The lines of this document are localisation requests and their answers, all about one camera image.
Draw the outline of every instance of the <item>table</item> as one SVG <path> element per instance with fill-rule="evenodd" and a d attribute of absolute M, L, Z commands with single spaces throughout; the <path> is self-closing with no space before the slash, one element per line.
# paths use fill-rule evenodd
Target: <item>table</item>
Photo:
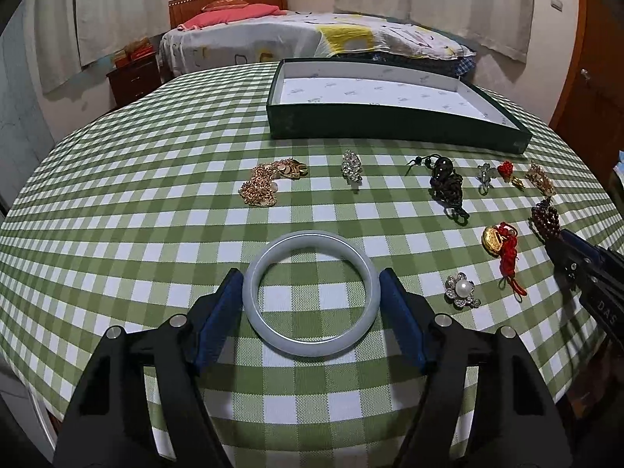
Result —
<path fill-rule="evenodd" d="M 565 300 L 527 219 L 540 192 L 501 179 L 487 197 L 477 166 L 509 158 L 522 172 L 544 165 L 561 223 L 592 243 L 622 249 L 624 226 L 598 181 L 540 120 L 491 93 L 534 133 L 524 156 L 395 141 L 270 139 L 264 104 L 276 64 L 220 68 L 177 78 L 65 140 L 32 175 L 0 229 L 0 347 L 17 375 L 62 418 L 104 331 L 158 326 L 212 292 L 232 266 L 246 268 L 274 238 L 302 229 L 337 232 L 392 266 L 407 290 L 464 326 L 522 336 L 553 397 L 567 389 L 601 339 L 577 298 Z M 358 192 L 341 178 L 341 155 L 363 162 Z M 464 175 L 466 227 L 429 196 L 430 172 L 406 163 L 440 152 Z M 279 180 L 277 206 L 248 208 L 238 189 L 258 162 L 293 156 L 308 177 Z M 481 247 L 484 227 L 517 226 L 519 303 L 499 288 L 498 260 Z M 479 309 L 444 300 L 447 275 L 474 280 Z M 363 306 L 363 286 L 342 262 L 296 253 L 263 279 L 261 306 L 283 333 L 344 331 Z M 146 370 L 155 438 L 171 453 L 155 374 Z M 469 370 L 453 453 L 466 445 L 477 374 Z M 214 425 L 237 466 L 384 466 L 414 416 L 424 379 L 402 360 L 378 316 L 339 358 L 294 360 L 264 345 L 243 316 L 217 365 L 200 379 Z"/>

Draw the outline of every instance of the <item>nightstand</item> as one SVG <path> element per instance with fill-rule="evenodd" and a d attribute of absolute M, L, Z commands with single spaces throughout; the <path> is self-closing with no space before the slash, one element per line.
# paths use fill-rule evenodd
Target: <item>nightstand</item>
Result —
<path fill-rule="evenodd" d="M 117 109 L 152 93 L 161 85 L 156 53 L 116 68 L 107 77 Z"/>

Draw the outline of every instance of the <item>red string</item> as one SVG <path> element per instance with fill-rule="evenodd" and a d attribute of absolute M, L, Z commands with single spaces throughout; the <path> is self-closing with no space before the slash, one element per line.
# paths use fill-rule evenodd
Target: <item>red string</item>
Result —
<path fill-rule="evenodd" d="M 527 295 L 527 291 L 523 289 L 516 281 L 516 260 L 518 258 L 518 232 L 509 223 L 501 223 L 496 230 L 503 238 L 503 245 L 500 248 L 500 272 L 503 277 L 507 278 L 511 288 L 520 294 Z"/>

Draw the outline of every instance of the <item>pillow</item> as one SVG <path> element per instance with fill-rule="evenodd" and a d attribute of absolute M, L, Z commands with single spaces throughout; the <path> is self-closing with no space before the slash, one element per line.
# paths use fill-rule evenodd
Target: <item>pillow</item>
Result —
<path fill-rule="evenodd" d="M 249 4 L 244 0 L 218 0 L 202 8 L 202 12 L 213 12 L 213 10 L 242 9 Z"/>
<path fill-rule="evenodd" d="M 243 19 L 264 17 L 265 15 L 286 15 L 286 10 L 280 10 L 276 5 L 251 4 L 242 9 L 215 10 L 214 12 L 202 12 L 184 24 L 178 26 L 181 32 L 200 30 L 207 26 L 221 23 L 233 23 Z"/>

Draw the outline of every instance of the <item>green and white tablecloth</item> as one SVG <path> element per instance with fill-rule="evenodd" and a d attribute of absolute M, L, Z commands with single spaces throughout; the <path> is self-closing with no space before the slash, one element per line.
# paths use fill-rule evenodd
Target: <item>green and white tablecloth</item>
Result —
<path fill-rule="evenodd" d="M 522 176 L 535 159 L 557 187 L 562 225 L 620 249 L 622 219 L 585 165 L 541 121 L 494 93 L 534 133 L 523 157 L 385 140 L 274 141 L 264 105 L 276 67 L 180 77 L 76 131 L 44 160 L 0 229 L 0 346 L 21 379 L 62 418 L 110 325 L 154 328 L 214 291 L 230 267 L 244 271 L 267 242 L 314 228 L 360 246 L 379 270 L 392 266 L 408 290 L 468 328 L 513 326 L 552 395 L 561 396 L 600 331 L 577 300 L 564 301 L 529 228 L 539 191 L 494 179 L 481 197 L 476 175 L 484 161 L 496 167 L 509 158 Z M 364 165 L 357 193 L 341 177 L 346 148 Z M 436 151 L 464 175 L 465 228 L 431 200 L 429 170 L 405 175 L 409 159 Z M 280 179 L 275 207 L 245 206 L 237 192 L 250 169 L 291 156 L 309 164 L 309 176 Z M 499 288 L 498 259 L 480 243 L 484 227 L 503 220 L 521 234 L 517 278 L 528 290 L 521 303 Z M 481 308 L 457 312 L 446 303 L 444 280 L 458 270 L 477 285 Z M 300 338 L 344 331 L 363 306 L 355 272 L 313 252 L 271 268 L 261 292 L 265 317 Z M 476 371 L 466 380 L 456 455 L 472 419 Z M 155 437 L 170 454 L 153 371 L 146 381 Z M 356 347 L 322 361 L 274 352 L 243 316 L 200 381 L 238 467 L 391 464 L 423 385 L 380 316 Z"/>

